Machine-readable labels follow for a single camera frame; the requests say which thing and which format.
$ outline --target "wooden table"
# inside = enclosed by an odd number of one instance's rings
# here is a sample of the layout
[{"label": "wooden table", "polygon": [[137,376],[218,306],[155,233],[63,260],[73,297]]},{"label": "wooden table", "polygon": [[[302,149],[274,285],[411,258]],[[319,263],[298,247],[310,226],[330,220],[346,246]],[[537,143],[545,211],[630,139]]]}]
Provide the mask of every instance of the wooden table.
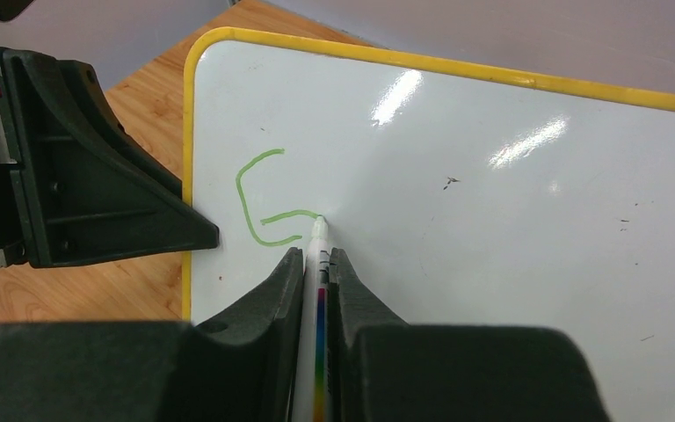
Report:
[{"label": "wooden table", "polygon": [[[366,45],[274,6],[243,0],[111,88],[106,95],[128,133],[179,177],[185,58],[200,35],[219,26]],[[180,318],[180,268],[179,253],[79,268],[13,266],[0,270],[0,322]]]}]

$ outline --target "white marker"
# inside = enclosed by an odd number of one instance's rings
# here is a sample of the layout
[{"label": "white marker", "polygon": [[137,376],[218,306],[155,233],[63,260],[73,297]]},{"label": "white marker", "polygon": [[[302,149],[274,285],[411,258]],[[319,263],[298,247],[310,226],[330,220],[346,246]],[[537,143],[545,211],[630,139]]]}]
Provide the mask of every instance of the white marker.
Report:
[{"label": "white marker", "polygon": [[319,216],[312,228],[304,269],[304,302],[301,306],[292,422],[332,421],[327,350],[329,266],[327,222]]}]

